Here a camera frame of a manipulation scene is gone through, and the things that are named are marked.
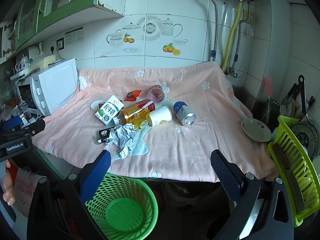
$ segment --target microwave knob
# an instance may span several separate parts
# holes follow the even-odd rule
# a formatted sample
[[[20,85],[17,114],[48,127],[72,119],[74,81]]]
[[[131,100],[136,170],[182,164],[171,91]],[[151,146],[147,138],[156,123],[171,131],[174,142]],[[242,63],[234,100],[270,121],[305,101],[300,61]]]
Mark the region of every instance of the microwave knob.
[[[41,88],[36,88],[36,91],[37,91],[38,96],[41,95],[41,93],[42,93]]]
[[[47,106],[44,101],[41,101],[40,104],[41,104],[41,106],[42,106],[43,108],[45,108],[45,107]]]

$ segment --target juice bottle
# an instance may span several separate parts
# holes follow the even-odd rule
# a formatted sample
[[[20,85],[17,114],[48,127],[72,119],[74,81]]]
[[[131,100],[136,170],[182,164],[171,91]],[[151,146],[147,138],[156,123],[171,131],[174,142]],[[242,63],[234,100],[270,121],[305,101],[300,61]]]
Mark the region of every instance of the juice bottle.
[[[148,124],[148,116],[154,109],[153,101],[145,99],[123,108],[119,115],[113,118],[113,122],[115,125],[132,123],[136,129],[141,129]]]

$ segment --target milk carton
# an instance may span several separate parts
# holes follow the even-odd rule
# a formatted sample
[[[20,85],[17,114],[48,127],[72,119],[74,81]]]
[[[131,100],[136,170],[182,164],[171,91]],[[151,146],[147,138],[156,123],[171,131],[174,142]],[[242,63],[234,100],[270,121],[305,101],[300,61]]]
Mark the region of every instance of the milk carton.
[[[108,99],[107,102],[96,112],[96,117],[98,117],[101,121],[107,125],[113,117],[124,107],[124,104],[112,95],[111,98]]]

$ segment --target green dish rack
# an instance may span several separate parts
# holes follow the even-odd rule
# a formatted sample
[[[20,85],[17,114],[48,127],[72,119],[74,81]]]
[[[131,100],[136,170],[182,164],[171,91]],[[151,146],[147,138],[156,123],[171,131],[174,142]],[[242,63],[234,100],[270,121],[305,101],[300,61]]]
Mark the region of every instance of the green dish rack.
[[[274,142],[269,143],[268,150],[276,164],[280,178],[284,182],[285,189],[287,190],[292,211],[293,225],[294,227],[298,227],[302,224],[304,218],[320,209],[320,183],[308,154],[305,152],[293,132],[289,129],[289,126],[298,122],[299,119],[280,115],[278,121],[279,129],[276,134],[276,139]],[[300,214],[297,214],[292,192],[284,173],[284,168],[273,151],[272,146],[275,142],[281,146],[291,164],[291,170],[298,182],[306,208],[305,211]]]
[[[142,240],[158,218],[156,197],[147,184],[108,173],[85,205],[110,240]]]

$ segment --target microwave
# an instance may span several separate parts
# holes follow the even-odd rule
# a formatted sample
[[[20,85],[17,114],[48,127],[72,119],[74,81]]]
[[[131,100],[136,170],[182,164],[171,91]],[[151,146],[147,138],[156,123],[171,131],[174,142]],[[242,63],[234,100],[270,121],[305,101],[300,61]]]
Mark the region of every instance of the microwave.
[[[27,76],[17,85],[17,95],[38,110],[39,115],[51,115],[68,100],[78,87],[76,60],[60,60],[48,68]]]

